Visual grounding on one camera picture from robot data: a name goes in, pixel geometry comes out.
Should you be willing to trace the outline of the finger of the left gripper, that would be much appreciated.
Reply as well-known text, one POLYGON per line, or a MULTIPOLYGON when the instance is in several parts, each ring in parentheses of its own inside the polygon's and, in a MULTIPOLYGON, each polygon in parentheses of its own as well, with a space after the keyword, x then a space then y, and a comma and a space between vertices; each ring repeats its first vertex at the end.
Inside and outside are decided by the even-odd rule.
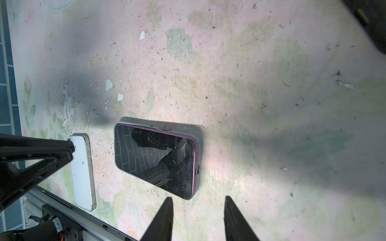
POLYGON ((1 134, 1 161, 62 158, 72 160, 74 151, 75 147, 71 141, 1 134))
POLYGON ((1 150, 1 211, 72 160, 72 151, 1 150), (25 169, 12 164, 30 160, 37 160, 37 163, 25 169))

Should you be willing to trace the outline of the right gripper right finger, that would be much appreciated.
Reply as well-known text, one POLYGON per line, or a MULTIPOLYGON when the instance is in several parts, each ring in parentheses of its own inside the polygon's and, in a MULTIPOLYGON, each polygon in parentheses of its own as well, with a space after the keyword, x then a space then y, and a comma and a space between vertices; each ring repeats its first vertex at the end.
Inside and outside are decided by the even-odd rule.
POLYGON ((224 225, 226 241, 259 241, 230 196, 225 197, 224 225))

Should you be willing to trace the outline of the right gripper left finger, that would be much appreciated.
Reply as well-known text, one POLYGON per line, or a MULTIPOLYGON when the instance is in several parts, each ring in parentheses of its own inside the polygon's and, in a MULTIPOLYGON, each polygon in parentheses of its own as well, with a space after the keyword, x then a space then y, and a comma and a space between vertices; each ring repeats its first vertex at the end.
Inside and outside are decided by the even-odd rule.
POLYGON ((173 200, 167 197, 140 241, 171 241, 173 200))

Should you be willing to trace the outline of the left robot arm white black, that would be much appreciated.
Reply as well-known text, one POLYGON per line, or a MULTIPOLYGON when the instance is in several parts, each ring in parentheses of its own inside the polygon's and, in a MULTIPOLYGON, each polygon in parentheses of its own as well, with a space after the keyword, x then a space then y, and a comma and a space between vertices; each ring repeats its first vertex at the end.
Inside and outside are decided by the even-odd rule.
MULTIPOLYGON (((1 134, 1 210, 4 211, 39 183, 73 160, 71 141, 1 134)), ((62 241, 59 218, 37 218, 38 225, 1 233, 2 241, 62 241)))

